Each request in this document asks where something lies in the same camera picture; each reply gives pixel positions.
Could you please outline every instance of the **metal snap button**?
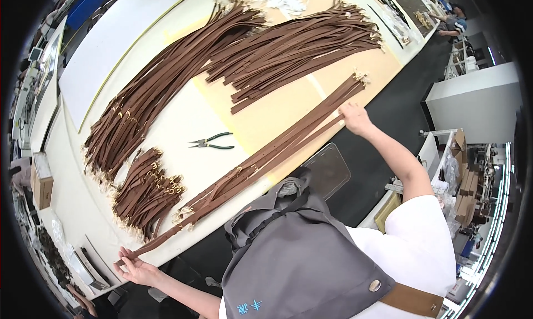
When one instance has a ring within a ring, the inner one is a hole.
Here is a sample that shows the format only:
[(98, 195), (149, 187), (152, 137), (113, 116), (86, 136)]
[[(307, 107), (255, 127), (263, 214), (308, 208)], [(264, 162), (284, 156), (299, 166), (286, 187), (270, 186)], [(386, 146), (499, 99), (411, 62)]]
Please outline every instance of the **metal snap button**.
[(378, 280), (373, 280), (372, 283), (370, 283), (370, 287), (368, 288), (371, 292), (376, 292), (381, 287), (381, 282)]

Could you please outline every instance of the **workbench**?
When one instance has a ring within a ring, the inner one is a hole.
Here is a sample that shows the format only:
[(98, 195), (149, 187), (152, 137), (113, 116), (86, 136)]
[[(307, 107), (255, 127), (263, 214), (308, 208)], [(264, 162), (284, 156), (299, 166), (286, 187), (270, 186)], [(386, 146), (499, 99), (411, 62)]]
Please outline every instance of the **workbench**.
[[(52, 234), (51, 219), (52, 213), (55, 212), (63, 224), (66, 241), (74, 248), (84, 246), (86, 239), (89, 238), (102, 258), (104, 267), (98, 268), (107, 272), (111, 281), (115, 281), (112, 288), (126, 282), (111, 273), (112, 263), (118, 259), (118, 248), (125, 246), (136, 250), (141, 244), (114, 223), (111, 193), (102, 192), (94, 180), (84, 175), (81, 146), (89, 136), (90, 126), (97, 121), (109, 101), (158, 52), (202, 26), (213, 9), (213, 1), (184, 0), (151, 26), (109, 73), (105, 84), (95, 96), (92, 107), (86, 115), (86, 121), (79, 130), (74, 125), (65, 104), (63, 102), (58, 104), (57, 116), (44, 149), (54, 178), (52, 202), (50, 208), (39, 210), (39, 217)], [(374, 0), (346, 1), (367, 9), (367, 15), (377, 23), (382, 32), (385, 41), (384, 52), (381, 49), (374, 49), (354, 54), (276, 90), (237, 115), (230, 115), (230, 94), (233, 88), (223, 86), (219, 81), (207, 84), (204, 80), (205, 74), (189, 81), (163, 109), (150, 128), (141, 148), (149, 149), (156, 146), (162, 149), (164, 152), (162, 167), (167, 170), (167, 174), (183, 175), (182, 183), (187, 187), (187, 191), (183, 195), (181, 204), (189, 201), (297, 122), (352, 74), (354, 67), (358, 72), (368, 73), (371, 83), (353, 100), (360, 105), (367, 105), (416, 56), (434, 32), (433, 30), (423, 42), (419, 44), (411, 42), (401, 49), (388, 29), (367, 8), (367, 4), (371, 3), (378, 13), (382, 14), (379, 6), (374, 5)], [(303, 15), (327, 9), (332, 2), (333, 0), (310, 0), (308, 9)], [(268, 9), (267, 17), (276, 23), (287, 19), (278, 9)], [(55, 82), (51, 83), (48, 89), (57, 90)], [(61, 101), (65, 98), (66, 96), (60, 95)], [(38, 112), (46, 110), (50, 112), (48, 107), (41, 106)], [(36, 119), (40, 119), (41, 123), (35, 123), (35, 126), (46, 126), (50, 121), (50, 118), (45, 119), (39, 115)], [(222, 226), (244, 205), (282, 180), (328, 142), (343, 125), (341, 122), (325, 132), (278, 168), (203, 218), (192, 230), (182, 230), (157, 249), (143, 254), (141, 258), (160, 266), (190, 248)], [(219, 138), (217, 144), (234, 145), (234, 149), (188, 148), (190, 144), (187, 142), (227, 131), (233, 132), (234, 135)], [(121, 169), (117, 179), (124, 179), (126, 171), (127, 168)], [(160, 232), (172, 227), (170, 215), (163, 222)], [(89, 299), (103, 293), (89, 290), (78, 276), (74, 276), (74, 282)]]

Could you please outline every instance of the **person in blue shirt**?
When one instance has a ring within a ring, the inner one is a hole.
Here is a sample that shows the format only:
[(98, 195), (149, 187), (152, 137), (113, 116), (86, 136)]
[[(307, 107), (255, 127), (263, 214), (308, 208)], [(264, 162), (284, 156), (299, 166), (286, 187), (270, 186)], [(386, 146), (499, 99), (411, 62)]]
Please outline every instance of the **person in blue shirt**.
[(451, 7), (453, 15), (437, 16), (431, 13), (429, 15), (441, 21), (437, 27), (439, 36), (448, 36), (453, 40), (466, 31), (466, 15), (462, 5), (453, 3)]

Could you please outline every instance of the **needle-nose pliers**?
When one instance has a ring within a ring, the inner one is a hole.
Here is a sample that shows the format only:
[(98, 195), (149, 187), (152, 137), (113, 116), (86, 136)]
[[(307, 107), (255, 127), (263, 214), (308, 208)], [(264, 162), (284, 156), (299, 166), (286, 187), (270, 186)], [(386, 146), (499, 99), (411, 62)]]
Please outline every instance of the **needle-nose pliers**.
[(233, 145), (230, 145), (230, 146), (227, 146), (227, 147), (224, 147), (224, 146), (219, 146), (219, 145), (214, 145), (214, 144), (209, 144), (207, 142), (211, 141), (211, 140), (214, 140), (215, 138), (217, 137), (220, 137), (220, 136), (224, 136), (224, 135), (232, 135), (233, 133), (230, 133), (230, 132), (225, 132), (225, 133), (220, 133), (220, 134), (217, 134), (217, 135), (214, 135), (214, 136), (211, 136), (210, 138), (206, 138), (206, 139), (202, 139), (202, 140), (198, 140), (198, 141), (193, 141), (193, 142), (189, 142), (189, 143), (198, 143), (196, 144), (195, 146), (192, 146), (192, 147), (189, 147), (189, 148), (204, 148), (204, 147), (213, 147), (213, 148), (216, 148), (216, 149), (233, 149), (235, 148), (235, 146)]

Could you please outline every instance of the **bundle of leather straps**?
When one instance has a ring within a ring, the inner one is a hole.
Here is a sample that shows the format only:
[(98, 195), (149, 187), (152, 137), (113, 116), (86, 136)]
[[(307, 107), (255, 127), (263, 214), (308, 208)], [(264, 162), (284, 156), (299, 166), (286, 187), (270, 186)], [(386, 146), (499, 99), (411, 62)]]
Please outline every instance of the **bundle of leather straps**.
[[(343, 115), (337, 116), (320, 129), (317, 129), (344, 102), (363, 89), (364, 77), (357, 74), (350, 76), (306, 116), (186, 203), (181, 210), (183, 216), (174, 227), (157, 236), (140, 249), (130, 253), (128, 258), (133, 259), (151, 251), (187, 225), (194, 225), (200, 218), (223, 205), (336, 125), (344, 118)], [(117, 264), (123, 265), (124, 263), (120, 260)]]
[(334, 0), (316, 14), (292, 19), (224, 48), (204, 68), (213, 82), (225, 77), (238, 92), (235, 114), (272, 91), (357, 52), (379, 48), (377, 26), (361, 8)]
[(126, 180), (115, 195), (112, 209), (119, 225), (140, 242), (147, 242), (157, 235), (170, 209), (181, 201), (185, 187), (180, 183), (181, 175), (165, 176), (160, 165), (161, 150), (152, 148), (141, 153), (142, 150), (137, 152)]
[(210, 55), (262, 29), (265, 19), (242, 1), (215, 4), (208, 23), (163, 49), (108, 104), (84, 143), (85, 172), (110, 186), (172, 97), (202, 72)]

